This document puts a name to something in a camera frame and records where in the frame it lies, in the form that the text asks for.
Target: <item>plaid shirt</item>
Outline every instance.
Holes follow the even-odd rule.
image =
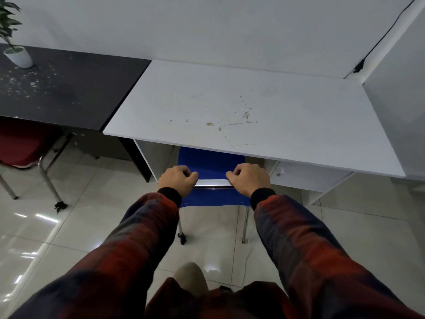
[[[321,220],[266,188],[252,195],[251,205],[288,295],[275,283],[254,282],[236,293],[215,289],[195,298],[168,278],[145,308],[181,203],[175,190],[160,192],[142,196],[101,246],[11,318],[424,318],[351,260]]]

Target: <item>black cuff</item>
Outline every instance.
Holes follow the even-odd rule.
[[[257,208],[257,205],[261,203],[263,200],[266,200],[270,196],[275,195],[276,193],[272,188],[258,188],[251,195],[251,207],[252,210]]]
[[[159,189],[157,192],[162,193],[169,200],[172,200],[177,205],[177,208],[180,208],[180,205],[182,204],[182,197],[176,189],[171,187],[164,187]]]

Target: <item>plant pot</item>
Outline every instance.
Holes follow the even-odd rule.
[[[30,68],[32,67],[32,59],[29,56],[26,49],[22,46],[15,46],[13,48],[7,48],[3,52],[15,65],[21,68]]]

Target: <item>sleeve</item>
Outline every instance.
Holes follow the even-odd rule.
[[[181,200],[172,188],[142,196],[102,245],[10,318],[143,317],[153,273],[174,240]]]
[[[288,196],[251,196],[258,234],[291,302],[306,318],[424,318],[354,262],[326,225]]]

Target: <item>beige pants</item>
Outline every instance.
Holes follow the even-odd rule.
[[[193,262],[186,263],[174,273],[178,285],[193,296],[201,296],[208,292],[207,281],[201,268]]]

